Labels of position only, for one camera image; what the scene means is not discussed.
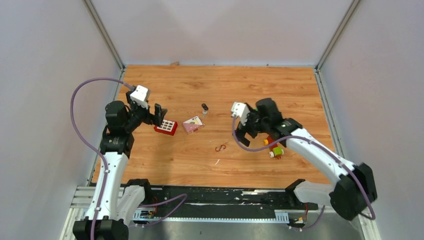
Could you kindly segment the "red carabiner keyring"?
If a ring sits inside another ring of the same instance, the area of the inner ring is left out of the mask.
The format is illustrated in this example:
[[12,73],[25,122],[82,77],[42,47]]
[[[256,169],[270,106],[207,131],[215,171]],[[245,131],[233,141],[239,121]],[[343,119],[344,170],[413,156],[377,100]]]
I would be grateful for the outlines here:
[[222,150],[225,150],[227,148],[227,146],[225,145],[225,144],[221,144],[221,145],[219,145],[219,146],[217,146],[217,147],[215,147],[215,151],[216,152],[220,152],[220,151],[222,151]]

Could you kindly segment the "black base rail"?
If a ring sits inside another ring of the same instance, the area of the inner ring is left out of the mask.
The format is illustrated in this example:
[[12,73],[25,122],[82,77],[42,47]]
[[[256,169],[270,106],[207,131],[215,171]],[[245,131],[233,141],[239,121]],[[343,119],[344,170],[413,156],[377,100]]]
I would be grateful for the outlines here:
[[304,215],[318,210],[315,203],[296,202],[285,189],[152,185],[142,205],[153,207],[153,217],[170,213],[188,219],[273,219],[278,211]]

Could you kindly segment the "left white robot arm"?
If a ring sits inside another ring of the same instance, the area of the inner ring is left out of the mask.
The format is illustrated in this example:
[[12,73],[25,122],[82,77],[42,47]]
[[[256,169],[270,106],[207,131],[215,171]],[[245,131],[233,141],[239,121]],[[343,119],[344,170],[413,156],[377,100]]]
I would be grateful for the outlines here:
[[97,149],[102,161],[99,182],[84,218],[73,225],[72,233],[77,240],[127,240],[137,207],[152,203],[153,193],[147,189],[146,179],[129,180],[119,197],[135,141],[133,131],[142,123],[159,127],[167,113],[156,103],[151,114],[149,96],[149,90],[132,90],[126,93],[127,103],[115,100],[105,106],[106,126]]

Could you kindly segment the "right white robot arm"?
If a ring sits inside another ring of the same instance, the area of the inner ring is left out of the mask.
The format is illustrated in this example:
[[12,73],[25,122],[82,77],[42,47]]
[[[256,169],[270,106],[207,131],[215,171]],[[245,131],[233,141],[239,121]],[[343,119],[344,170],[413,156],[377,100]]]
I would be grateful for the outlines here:
[[244,150],[268,150],[272,158],[278,146],[288,148],[315,166],[329,180],[328,184],[299,179],[285,195],[286,204],[298,209],[304,203],[331,206],[345,220],[357,216],[376,219],[372,203],[378,193],[372,168],[366,163],[353,163],[334,153],[315,139],[293,118],[284,118],[272,98],[231,106],[232,136]]

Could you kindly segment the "colourful toy block car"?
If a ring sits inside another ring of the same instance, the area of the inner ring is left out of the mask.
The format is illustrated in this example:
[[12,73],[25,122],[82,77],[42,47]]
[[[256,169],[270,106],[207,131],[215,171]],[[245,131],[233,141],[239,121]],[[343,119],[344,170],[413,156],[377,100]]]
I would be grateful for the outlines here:
[[[266,139],[263,140],[263,144],[265,146],[269,145],[270,143],[272,143],[274,140],[268,135]],[[271,145],[269,148],[269,152],[268,152],[268,156],[270,158],[275,158],[275,159],[281,159],[282,155],[284,154],[284,150],[278,146],[278,144],[273,144]]]

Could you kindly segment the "red paint tray box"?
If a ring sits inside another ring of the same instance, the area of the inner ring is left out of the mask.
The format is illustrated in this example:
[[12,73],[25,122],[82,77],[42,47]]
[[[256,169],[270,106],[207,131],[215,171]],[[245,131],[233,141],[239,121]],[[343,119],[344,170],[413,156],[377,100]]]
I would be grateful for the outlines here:
[[176,121],[164,119],[160,126],[155,126],[153,129],[157,133],[174,136],[177,130],[178,123]]

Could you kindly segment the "pink card box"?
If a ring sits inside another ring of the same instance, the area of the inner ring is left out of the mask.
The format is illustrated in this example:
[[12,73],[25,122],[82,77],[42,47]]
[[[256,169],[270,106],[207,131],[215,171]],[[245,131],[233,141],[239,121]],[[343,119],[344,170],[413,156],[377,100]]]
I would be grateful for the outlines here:
[[202,129],[205,126],[198,115],[184,121],[182,125],[188,135]]

